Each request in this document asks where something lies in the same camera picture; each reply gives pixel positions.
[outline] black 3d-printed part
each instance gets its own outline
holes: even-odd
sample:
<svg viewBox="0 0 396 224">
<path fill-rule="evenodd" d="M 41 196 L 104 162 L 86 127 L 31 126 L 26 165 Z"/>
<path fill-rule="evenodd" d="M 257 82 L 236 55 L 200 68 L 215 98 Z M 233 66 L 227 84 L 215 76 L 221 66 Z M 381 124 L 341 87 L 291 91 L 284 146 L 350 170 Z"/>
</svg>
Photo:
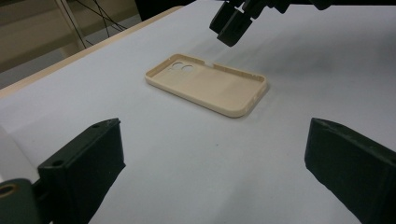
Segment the black 3d-printed part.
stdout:
<svg viewBox="0 0 396 224">
<path fill-rule="evenodd" d="M 395 152 L 341 124 L 312 119 L 304 159 L 361 223 L 396 223 Z"/>
<path fill-rule="evenodd" d="M 124 167 L 118 119 L 92 125 L 44 161 L 38 172 L 53 222 L 88 223 Z"/>
<path fill-rule="evenodd" d="M 236 10 L 218 35 L 218 39 L 229 47 L 235 45 L 252 23 L 249 16 Z"/>
<path fill-rule="evenodd" d="M 219 34 L 235 11 L 237 11 L 235 7 L 228 2 L 224 2 L 212 22 L 210 22 L 209 28 Z"/>
<path fill-rule="evenodd" d="M 324 10 L 334 3 L 334 0 L 309 0 L 309 1 L 319 10 Z"/>
<path fill-rule="evenodd" d="M 43 223 L 29 180 L 13 179 L 0 184 L 0 223 Z"/>
<path fill-rule="evenodd" d="M 254 5 L 245 3 L 243 7 L 245 12 L 244 14 L 253 19 L 257 19 L 259 18 L 260 14 L 262 14 L 262 11 L 266 6 L 267 6 L 267 2 L 265 1 L 258 1 Z"/>
<path fill-rule="evenodd" d="M 275 8 L 276 10 L 278 10 L 280 13 L 283 14 L 288 9 L 290 2 L 291 0 L 277 1 L 275 4 Z"/>
</svg>

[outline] white table surface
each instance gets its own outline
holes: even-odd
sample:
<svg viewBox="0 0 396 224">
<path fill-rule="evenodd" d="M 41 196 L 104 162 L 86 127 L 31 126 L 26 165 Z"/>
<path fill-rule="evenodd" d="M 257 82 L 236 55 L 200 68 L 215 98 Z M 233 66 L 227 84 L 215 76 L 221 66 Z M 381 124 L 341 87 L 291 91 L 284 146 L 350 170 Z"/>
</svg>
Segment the white table surface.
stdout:
<svg viewBox="0 0 396 224">
<path fill-rule="evenodd" d="M 91 223 L 359 221 L 304 166 L 311 118 L 396 149 L 396 7 L 265 9 L 233 48 L 200 1 L 0 100 L 0 125 L 37 166 L 95 122 L 120 118 L 126 168 Z M 185 53 L 264 74 L 229 119 L 148 85 Z"/>
</svg>

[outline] beige phone case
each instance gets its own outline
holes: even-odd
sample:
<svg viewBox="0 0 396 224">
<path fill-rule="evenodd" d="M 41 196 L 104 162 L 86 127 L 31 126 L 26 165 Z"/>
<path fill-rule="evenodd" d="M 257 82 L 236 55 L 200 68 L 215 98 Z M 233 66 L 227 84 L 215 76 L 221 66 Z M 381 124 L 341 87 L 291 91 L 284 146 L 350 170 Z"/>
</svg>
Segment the beige phone case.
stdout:
<svg viewBox="0 0 396 224">
<path fill-rule="evenodd" d="M 245 115 L 261 99 L 266 78 L 176 54 L 146 73 L 148 84 L 231 118 Z"/>
</svg>

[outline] robot end effector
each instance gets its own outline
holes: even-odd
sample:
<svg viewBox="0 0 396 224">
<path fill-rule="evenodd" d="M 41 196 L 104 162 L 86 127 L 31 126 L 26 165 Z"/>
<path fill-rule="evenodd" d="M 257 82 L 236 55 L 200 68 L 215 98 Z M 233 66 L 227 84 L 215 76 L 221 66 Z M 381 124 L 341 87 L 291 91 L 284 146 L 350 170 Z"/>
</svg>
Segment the robot end effector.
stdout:
<svg viewBox="0 0 396 224">
<path fill-rule="evenodd" d="M 314 5 L 323 10 L 331 5 L 396 5 L 386 0 L 226 0 L 210 23 L 210 29 L 229 47 L 235 45 L 265 7 L 285 13 L 290 4 Z"/>
</svg>

